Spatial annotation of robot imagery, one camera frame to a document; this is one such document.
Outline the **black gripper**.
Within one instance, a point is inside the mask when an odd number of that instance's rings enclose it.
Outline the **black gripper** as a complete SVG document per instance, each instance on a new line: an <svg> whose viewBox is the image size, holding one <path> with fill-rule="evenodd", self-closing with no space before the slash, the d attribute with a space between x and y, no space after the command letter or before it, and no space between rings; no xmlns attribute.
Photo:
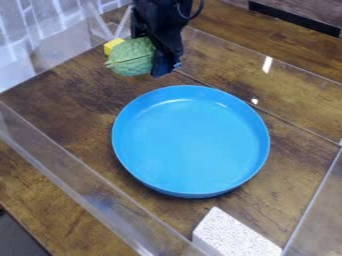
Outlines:
<svg viewBox="0 0 342 256"><path fill-rule="evenodd" d="M151 75L159 78L181 67L181 30L192 19L193 0L132 0L132 37L147 36L156 50Z"/></svg>

